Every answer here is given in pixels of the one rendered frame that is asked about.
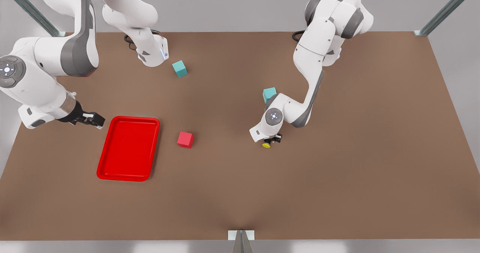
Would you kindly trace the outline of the teal cube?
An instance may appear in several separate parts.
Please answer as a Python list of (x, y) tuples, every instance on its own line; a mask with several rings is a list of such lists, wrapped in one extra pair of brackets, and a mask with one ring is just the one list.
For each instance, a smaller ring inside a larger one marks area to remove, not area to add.
[(263, 92), (262, 92), (264, 103), (267, 104), (269, 102), (269, 99), (271, 99), (271, 97), (273, 97), (276, 94), (277, 94), (277, 91), (276, 91), (275, 87), (270, 87), (270, 88), (264, 89)]
[(173, 63), (172, 66), (175, 70), (175, 74), (177, 75), (177, 77), (183, 77), (187, 75), (188, 72), (182, 60)]

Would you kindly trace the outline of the red rectangular tray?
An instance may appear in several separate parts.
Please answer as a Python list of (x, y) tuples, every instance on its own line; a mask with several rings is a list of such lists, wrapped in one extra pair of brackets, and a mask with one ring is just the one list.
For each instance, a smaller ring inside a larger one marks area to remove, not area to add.
[(115, 116), (96, 171), (100, 179), (146, 181), (151, 173), (161, 123), (152, 117)]

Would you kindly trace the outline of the red cube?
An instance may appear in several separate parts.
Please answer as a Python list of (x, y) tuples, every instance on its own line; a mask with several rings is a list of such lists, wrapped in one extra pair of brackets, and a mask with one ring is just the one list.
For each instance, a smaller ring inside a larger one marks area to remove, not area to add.
[(194, 135), (192, 133), (181, 131), (178, 136), (177, 144), (180, 147), (191, 149), (193, 141)]

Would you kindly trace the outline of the silver frame post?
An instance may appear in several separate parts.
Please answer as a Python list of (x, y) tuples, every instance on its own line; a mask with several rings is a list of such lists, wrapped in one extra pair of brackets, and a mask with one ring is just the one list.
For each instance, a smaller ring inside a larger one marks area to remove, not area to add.
[(14, 0), (32, 19), (34, 19), (50, 36), (66, 36), (59, 31), (29, 0)]
[(437, 14), (420, 30), (413, 31), (415, 36), (428, 36), (465, 0), (449, 0)]
[(253, 253), (250, 240), (254, 240), (254, 230), (229, 230), (228, 240), (234, 240), (232, 253)]

